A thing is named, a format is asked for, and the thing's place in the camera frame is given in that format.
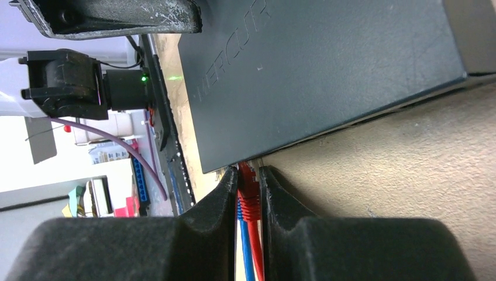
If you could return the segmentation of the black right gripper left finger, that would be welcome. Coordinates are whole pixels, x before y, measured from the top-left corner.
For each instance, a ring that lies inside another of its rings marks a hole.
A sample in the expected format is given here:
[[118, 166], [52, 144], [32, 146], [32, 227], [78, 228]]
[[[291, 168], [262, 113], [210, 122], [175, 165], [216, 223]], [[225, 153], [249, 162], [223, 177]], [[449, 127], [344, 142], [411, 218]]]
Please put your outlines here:
[[177, 217], [55, 218], [40, 224], [8, 280], [233, 280], [238, 172]]

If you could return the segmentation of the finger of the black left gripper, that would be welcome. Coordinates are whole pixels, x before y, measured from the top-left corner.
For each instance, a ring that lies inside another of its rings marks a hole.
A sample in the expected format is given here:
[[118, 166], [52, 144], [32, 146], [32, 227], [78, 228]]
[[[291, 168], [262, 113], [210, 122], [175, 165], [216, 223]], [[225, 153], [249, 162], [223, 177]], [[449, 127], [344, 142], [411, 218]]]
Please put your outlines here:
[[8, 4], [52, 39], [90, 40], [202, 30], [201, 9], [194, 1], [22, 0]]

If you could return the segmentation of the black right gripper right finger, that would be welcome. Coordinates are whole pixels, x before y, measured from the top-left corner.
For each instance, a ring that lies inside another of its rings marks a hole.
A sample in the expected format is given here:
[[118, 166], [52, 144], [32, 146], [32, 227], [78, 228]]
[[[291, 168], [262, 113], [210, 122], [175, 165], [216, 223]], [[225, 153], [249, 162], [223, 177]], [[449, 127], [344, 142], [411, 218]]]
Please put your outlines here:
[[266, 280], [475, 280], [457, 239], [427, 218], [323, 217], [259, 170]]

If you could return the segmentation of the black network switch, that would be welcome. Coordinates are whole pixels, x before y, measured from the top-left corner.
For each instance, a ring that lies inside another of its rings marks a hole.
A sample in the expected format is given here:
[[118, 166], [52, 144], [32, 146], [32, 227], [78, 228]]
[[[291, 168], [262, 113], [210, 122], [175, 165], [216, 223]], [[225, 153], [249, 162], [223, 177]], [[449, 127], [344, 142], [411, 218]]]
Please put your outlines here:
[[495, 81], [494, 1], [199, 1], [178, 42], [201, 170]]

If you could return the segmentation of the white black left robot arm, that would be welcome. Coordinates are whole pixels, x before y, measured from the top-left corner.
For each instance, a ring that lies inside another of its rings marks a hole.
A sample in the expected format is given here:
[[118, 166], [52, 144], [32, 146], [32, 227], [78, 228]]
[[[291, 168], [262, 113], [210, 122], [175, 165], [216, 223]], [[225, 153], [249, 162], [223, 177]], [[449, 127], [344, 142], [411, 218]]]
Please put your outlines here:
[[29, 118], [106, 120], [108, 112], [146, 109], [149, 68], [135, 35], [199, 33], [201, 9], [194, 1], [10, 1], [45, 37], [91, 40], [124, 36], [136, 52], [131, 66], [109, 66], [71, 50], [31, 50], [6, 59], [15, 86], [1, 78], [1, 114]]

